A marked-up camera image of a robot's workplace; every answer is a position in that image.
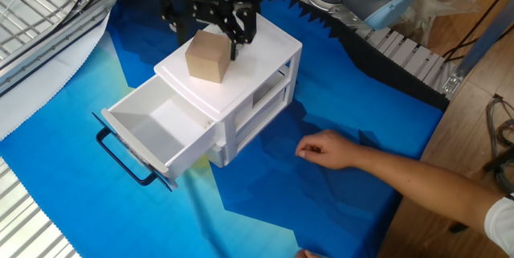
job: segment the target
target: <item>black drawer handle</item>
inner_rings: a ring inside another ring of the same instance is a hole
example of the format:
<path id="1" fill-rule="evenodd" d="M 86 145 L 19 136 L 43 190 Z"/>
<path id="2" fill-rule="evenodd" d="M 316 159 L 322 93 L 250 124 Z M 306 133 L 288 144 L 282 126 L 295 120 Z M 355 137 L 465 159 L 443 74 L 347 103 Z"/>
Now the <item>black drawer handle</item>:
<path id="1" fill-rule="evenodd" d="M 148 186 L 151 182 L 153 182 L 157 178 L 157 174 L 152 170 L 152 173 L 149 174 L 148 177 L 144 179 L 138 178 L 105 144 L 104 138 L 106 138 L 110 133 L 112 133 L 111 129 L 108 127 L 104 127 L 101 131 L 96 135 L 96 141 L 105 149 L 105 151 L 120 165 L 123 170 L 125 170 L 130 176 L 136 180 L 142 186 Z"/>

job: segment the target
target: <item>floor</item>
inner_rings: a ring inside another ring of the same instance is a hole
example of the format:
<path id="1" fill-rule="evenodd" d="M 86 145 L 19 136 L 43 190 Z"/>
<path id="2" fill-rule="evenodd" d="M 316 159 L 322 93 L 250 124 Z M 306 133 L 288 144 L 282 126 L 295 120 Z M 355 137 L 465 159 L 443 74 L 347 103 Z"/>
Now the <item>floor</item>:
<path id="1" fill-rule="evenodd" d="M 498 3 L 472 38 L 478 37 L 507 0 Z M 494 0 L 477 0 L 482 11 L 436 19 L 429 48 L 442 55 L 456 46 Z M 480 61 L 454 97 L 422 156 L 423 162 L 445 167 L 500 191 L 481 168 L 491 159 L 485 108 L 497 93 L 514 104 L 514 34 L 498 42 Z M 496 124 L 508 115 L 496 110 Z M 507 257 L 487 237 L 472 230 L 448 231 L 453 221 L 404 199 L 382 244 L 379 257 Z"/>

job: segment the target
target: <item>white sleeve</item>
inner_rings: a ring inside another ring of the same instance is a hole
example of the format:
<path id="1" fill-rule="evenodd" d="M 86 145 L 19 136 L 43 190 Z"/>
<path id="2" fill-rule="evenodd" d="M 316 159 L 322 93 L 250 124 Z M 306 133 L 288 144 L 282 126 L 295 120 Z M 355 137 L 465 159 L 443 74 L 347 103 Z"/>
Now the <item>white sleeve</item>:
<path id="1" fill-rule="evenodd" d="M 487 237 L 514 258 L 514 198 L 503 198 L 492 205 L 484 228 Z"/>

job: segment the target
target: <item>drawer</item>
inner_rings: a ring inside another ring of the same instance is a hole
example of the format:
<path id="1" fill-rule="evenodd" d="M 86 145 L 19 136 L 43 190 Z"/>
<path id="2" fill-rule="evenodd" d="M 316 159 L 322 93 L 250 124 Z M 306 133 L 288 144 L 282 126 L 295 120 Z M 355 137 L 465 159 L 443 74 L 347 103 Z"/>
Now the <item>drawer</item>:
<path id="1" fill-rule="evenodd" d="M 215 142 L 215 123 L 154 76 L 102 115 L 140 162 L 172 188 Z"/>

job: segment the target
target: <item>blue tablecloth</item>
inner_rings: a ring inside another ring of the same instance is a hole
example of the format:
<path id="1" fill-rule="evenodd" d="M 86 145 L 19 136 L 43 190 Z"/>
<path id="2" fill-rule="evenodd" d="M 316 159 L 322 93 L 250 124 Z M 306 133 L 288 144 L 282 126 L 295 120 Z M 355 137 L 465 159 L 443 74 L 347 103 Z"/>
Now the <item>blue tablecloth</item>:
<path id="1" fill-rule="evenodd" d="M 362 171 L 303 161 L 296 143 L 335 129 L 419 158 L 443 113 L 356 69 L 329 29 L 300 18 L 290 1 L 265 0 L 261 9 L 304 45 L 295 100 L 223 169 L 200 162 L 169 193 L 158 182 L 136 184 L 96 144 L 101 126 L 91 112 L 127 94 L 126 76 L 132 86 L 146 80 L 155 59 L 177 46 L 158 18 L 123 8 L 109 29 L 121 64 L 95 49 L 59 94 L 0 143 L 0 155 L 81 256 L 292 257 L 298 246 L 331 257 L 376 255 L 398 194 Z M 147 174 L 134 161 L 131 167 Z"/>

